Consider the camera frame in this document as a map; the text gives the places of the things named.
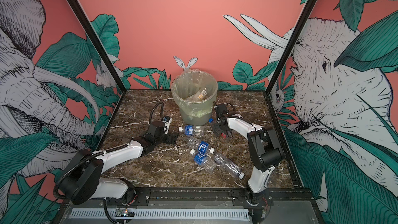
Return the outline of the clear bottle blue red label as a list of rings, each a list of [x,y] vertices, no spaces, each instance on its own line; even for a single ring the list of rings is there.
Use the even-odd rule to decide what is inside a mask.
[[[212,128],[212,132],[214,136],[220,136],[222,138],[226,138],[227,135],[223,132],[223,130],[220,127],[220,124],[213,120],[212,118],[209,119],[210,126]]]

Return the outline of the bottle yellow white label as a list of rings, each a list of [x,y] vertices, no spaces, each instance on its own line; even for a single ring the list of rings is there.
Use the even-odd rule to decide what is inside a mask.
[[[207,98],[207,89],[201,88],[197,93],[192,96],[189,96],[186,100],[192,102],[203,101]]]

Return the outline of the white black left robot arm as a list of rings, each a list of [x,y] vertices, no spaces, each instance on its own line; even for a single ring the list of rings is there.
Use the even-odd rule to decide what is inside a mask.
[[[125,178],[104,178],[109,169],[124,162],[141,158],[157,145],[175,144],[177,132],[170,131],[172,118],[165,116],[164,103],[158,102],[160,119],[149,117],[148,128],[144,134],[132,138],[128,143],[96,152],[87,149],[79,151],[56,181],[53,195],[60,200],[69,200],[80,205],[91,199],[115,199],[123,205],[136,202],[135,186]]]

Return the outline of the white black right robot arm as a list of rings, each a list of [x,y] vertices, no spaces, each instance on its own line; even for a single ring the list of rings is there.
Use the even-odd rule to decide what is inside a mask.
[[[268,199],[267,183],[272,172],[284,159],[278,135],[273,128],[265,128],[244,119],[235,108],[229,111],[226,104],[213,104],[216,112],[213,123],[216,128],[224,134],[235,131],[247,140],[254,168],[246,185],[245,198],[249,205],[256,206]]]

